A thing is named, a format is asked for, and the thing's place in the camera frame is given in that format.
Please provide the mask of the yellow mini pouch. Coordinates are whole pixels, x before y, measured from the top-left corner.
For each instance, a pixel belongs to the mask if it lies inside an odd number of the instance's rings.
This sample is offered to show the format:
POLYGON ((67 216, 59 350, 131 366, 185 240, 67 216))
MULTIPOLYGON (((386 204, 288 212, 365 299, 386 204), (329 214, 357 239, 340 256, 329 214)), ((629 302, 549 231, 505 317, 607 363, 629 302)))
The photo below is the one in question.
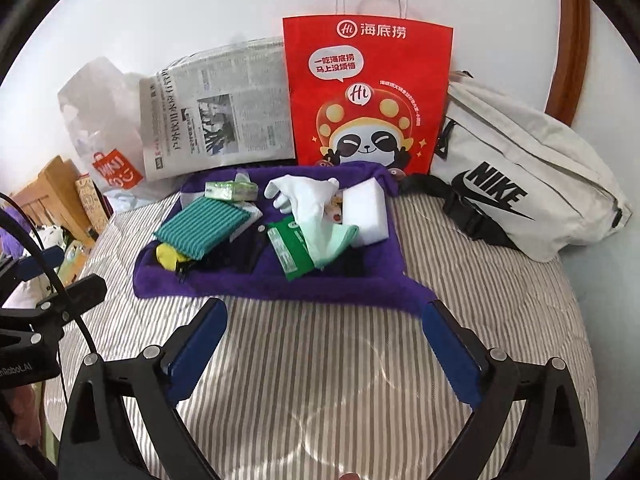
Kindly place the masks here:
POLYGON ((164 270, 175 274, 180 281, 186 278, 186 274, 192 266, 191 258, 166 243, 160 243, 156 246, 155 257, 164 270))

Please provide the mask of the teal striped cloth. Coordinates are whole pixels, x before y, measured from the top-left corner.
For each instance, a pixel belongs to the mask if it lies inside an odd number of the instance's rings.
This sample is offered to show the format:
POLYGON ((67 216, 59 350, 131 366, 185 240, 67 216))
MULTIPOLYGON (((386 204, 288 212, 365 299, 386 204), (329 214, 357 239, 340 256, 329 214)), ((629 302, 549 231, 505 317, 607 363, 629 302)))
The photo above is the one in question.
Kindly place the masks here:
POLYGON ((202 196, 166 220, 154 236, 180 254, 200 260, 249 218, 242 208, 202 196))

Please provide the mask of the green packet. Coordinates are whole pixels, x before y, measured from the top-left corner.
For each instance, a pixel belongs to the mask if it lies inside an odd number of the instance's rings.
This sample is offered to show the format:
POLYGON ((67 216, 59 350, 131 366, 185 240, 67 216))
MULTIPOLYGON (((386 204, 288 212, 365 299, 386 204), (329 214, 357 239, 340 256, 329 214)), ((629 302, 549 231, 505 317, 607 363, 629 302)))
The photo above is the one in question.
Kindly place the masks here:
POLYGON ((269 223, 267 235, 289 282, 314 270, 306 240, 292 214, 269 223))

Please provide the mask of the light green cloth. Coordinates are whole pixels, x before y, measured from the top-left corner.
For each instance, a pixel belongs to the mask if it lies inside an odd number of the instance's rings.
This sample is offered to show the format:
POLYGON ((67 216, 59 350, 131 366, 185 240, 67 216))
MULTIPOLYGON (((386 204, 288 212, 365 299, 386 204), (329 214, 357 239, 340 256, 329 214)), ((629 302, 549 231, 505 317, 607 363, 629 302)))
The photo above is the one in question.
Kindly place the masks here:
POLYGON ((344 226, 326 219, 305 222, 300 229, 308 254, 317 269, 323 269, 332 263, 352 244, 359 232, 358 226, 344 226))

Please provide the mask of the white sponge block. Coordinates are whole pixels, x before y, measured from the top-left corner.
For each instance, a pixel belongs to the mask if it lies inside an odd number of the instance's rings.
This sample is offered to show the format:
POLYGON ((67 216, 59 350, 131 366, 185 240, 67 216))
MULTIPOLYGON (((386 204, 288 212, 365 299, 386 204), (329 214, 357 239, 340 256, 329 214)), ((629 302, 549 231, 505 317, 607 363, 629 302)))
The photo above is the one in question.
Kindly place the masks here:
POLYGON ((370 178, 343 191, 342 220, 345 226, 356 226, 358 232, 352 247, 369 246, 390 236, 385 192, 378 180, 370 178))

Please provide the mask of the white tissue paper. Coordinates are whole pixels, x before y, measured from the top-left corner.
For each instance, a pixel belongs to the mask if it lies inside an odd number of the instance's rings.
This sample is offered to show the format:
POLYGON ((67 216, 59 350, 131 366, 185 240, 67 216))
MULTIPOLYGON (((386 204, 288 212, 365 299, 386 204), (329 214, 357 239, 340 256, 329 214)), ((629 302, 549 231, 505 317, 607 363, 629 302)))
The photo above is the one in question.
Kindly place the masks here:
MULTIPOLYGON (((235 182, 250 183, 250 176, 246 171, 239 171, 234 178, 235 182)), ((250 215, 231 235, 230 240, 233 242, 242 233, 248 230, 253 224, 262 218, 262 211, 253 202, 241 202, 236 206, 250 215)))

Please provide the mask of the fruit print wet wipe sachet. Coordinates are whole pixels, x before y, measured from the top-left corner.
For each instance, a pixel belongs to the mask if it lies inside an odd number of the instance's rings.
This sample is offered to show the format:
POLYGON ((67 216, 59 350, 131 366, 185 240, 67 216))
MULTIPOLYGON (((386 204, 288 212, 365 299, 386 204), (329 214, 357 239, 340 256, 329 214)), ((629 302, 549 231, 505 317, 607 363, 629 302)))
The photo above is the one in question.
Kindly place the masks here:
POLYGON ((334 223, 341 224, 343 222, 343 199, 340 194, 336 194, 330 199, 324 207, 324 214, 334 223))

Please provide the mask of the wooden chair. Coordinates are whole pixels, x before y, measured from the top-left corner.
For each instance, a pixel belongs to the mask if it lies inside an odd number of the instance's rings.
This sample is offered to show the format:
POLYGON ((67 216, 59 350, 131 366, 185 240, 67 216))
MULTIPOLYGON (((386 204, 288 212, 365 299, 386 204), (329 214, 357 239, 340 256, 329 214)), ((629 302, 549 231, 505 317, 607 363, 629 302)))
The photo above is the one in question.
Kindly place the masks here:
POLYGON ((86 247, 92 247, 92 224, 77 192, 75 182, 78 178, 74 163, 58 155, 32 182, 11 197, 36 226, 60 226, 86 247))

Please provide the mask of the patterned book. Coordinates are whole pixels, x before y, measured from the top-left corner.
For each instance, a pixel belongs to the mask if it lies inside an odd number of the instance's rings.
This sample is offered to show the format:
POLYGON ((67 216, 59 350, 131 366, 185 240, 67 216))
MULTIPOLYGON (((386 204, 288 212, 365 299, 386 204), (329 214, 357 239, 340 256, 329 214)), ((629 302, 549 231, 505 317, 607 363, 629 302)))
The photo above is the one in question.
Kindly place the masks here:
POLYGON ((82 174, 75 186, 91 227, 102 234, 111 220, 113 208, 88 174, 82 174))

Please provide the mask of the white Miniso plastic bag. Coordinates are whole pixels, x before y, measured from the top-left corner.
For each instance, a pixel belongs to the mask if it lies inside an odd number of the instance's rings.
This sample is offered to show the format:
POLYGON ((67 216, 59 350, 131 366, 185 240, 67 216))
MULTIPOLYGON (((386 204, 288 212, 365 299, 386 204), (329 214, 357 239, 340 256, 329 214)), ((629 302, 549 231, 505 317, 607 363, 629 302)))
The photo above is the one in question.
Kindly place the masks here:
POLYGON ((146 177, 140 80, 101 56, 82 66, 58 92, 70 142, 99 191, 117 210, 162 200, 182 185, 179 178, 152 182, 146 177))

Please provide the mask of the striped mattress cover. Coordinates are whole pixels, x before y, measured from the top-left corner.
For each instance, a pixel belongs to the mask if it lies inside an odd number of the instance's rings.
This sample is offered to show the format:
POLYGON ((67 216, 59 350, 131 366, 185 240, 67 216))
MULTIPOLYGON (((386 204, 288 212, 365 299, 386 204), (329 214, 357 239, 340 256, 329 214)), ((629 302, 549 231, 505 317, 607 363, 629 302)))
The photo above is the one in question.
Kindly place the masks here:
MULTIPOLYGON (((70 396, 88 354, 134 358, 164 344, 218 298, 227 307, 227 328, 190 398, 177 404, 216 479, 433 479, 472 410, 454 394, 421 315, 235 296, 140 299, 132 289, 137 255, 179 205, 171 197, 118 214, 99 237, 85 276, 99 275, 107 292, 86 317, 96 350, 81 349, 78 330, 63 341, 70 396)), ((529 364, 554 356, 565 361, 582 409, 591 474, 596 375, 562 264, 471 242, 438 206, 422 195, 390 203, 406 274, 431 289, 486 348, 529 364)), ((151 479, 171 479, 136 401, 124 403, 151 479)), ((61 439, 68 404, 70 397, 49 408, 61 439)), ((522 401, 512 405, 477 479, 499 479, 523 408, 522 401)))

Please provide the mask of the folded newspaper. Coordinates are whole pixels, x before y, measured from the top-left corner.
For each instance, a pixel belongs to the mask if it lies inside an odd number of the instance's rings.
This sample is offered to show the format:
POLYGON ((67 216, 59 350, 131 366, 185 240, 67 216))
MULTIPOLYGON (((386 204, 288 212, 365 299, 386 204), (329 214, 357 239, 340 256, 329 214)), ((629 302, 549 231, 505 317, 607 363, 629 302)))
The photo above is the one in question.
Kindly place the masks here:
POLYGON ((151 181, 295 157, 281 39, 185 56, 140 81, 139 93, 151 181))

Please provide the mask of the purple towel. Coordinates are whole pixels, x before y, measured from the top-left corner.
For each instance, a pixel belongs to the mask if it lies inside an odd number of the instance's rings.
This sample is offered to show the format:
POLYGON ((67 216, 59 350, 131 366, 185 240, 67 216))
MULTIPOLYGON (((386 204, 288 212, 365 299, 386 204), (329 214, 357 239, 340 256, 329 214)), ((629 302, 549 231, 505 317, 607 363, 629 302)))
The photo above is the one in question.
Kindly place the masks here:
MULTIPOLYGON (((260 194, 266 184, 285 174, 317 180, 337 178, 341 188, 349 188, 375 178, 390 197, 398 196, 398 185, 387 169, 375 162, 350 162, 343 166, 271 166, 219 168, 191 174, 181 193, 204 192, 205 183, 232 180, 238 169, 244 169, 256 182, 260 194)), ((310 301, 319 304, 358 304, 358 306, 397 309, 419 316, 423 306, 437 299, 428 287, 406 274, 404 256, 392 218, 388 219, 390 237, 381 243, 349 249, 324 270, 314 270, 301 278, 288 281, 280 262, 269 244, 256 258, 253 272, 245 260, 250 258, 260 235, 252 226, 231 242, 229 249, 218 255, 204 269, 190 269, 180 281, 156 261, 155 247, 149 242, 138 253, 132 272, 132 289, 136 297, 210 297, 235 296, 259 300, 310 301)))

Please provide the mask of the grey Nike waist bag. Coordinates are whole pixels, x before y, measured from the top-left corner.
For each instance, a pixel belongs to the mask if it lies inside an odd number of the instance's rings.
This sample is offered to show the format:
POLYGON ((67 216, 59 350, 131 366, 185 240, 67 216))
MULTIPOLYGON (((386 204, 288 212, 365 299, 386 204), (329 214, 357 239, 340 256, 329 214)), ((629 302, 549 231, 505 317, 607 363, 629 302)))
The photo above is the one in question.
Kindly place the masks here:
POLYGON ((539 262, 597 243, 632 216, 612 170, 574 130, 462 72, 449 78, 430 170, 400 189, 442 200, 471 240, 539 262))

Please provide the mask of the red paper shopping bag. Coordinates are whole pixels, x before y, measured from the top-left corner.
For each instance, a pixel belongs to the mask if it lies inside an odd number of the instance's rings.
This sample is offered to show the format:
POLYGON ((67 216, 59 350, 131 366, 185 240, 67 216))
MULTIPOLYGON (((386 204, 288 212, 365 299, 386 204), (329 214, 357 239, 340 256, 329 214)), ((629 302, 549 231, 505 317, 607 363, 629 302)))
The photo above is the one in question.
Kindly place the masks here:
POLYGON ((392 16, 284 18, 296 159, 303 166, 377 162, 397 177, 431 166, 446 106, 452 28, 392 16))

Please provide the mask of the brown wooden door frame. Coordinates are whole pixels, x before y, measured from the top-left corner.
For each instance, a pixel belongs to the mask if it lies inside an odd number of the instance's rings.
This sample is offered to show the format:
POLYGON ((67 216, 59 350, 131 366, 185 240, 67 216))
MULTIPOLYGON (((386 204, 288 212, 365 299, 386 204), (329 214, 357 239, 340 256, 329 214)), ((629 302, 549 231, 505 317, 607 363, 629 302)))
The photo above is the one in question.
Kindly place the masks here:
POLYGON ((590 0, 560 0, 558 54, 546 109, 571 126, 585 81, 590 48, 590 0))

